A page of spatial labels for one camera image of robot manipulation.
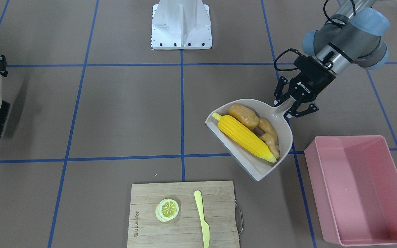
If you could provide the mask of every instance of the pink plastic box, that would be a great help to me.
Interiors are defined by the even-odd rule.
[[[382,136],[318,136],[304,151],[326,242],[397,244],[397,170]]]

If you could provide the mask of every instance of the knife handle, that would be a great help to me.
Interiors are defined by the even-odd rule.
[[[196,190],[194,192],[195,204],[197,204],[198,215],[200,216],[200,221],[205,220],[205,215],[203,213],[203,199],[202,192],[200,190]]]

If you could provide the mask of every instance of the wooden cutting board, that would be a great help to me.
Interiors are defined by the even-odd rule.
[[[127,247],[203,248],[196,190],[202,192],[211,234],[209,247],[239,248],[233,181],[132,185]],[[163,223],[156,219],[155,210],[165,198],[177,201],[180,210],[174,219]]]

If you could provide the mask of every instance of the yellow corn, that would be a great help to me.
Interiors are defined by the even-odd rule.
[[[277,162],[269,147],[234,117],[230,115],[221,116],[218,113],[213,113],[212,117],[218,121],[218,128],[244,149],[269,162]]]

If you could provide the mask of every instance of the lime slice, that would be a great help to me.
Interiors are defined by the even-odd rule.
[[[156,207],[156,218],[166,222],[172,220],[179,213],[179,205],[173,199],[164,199]]]

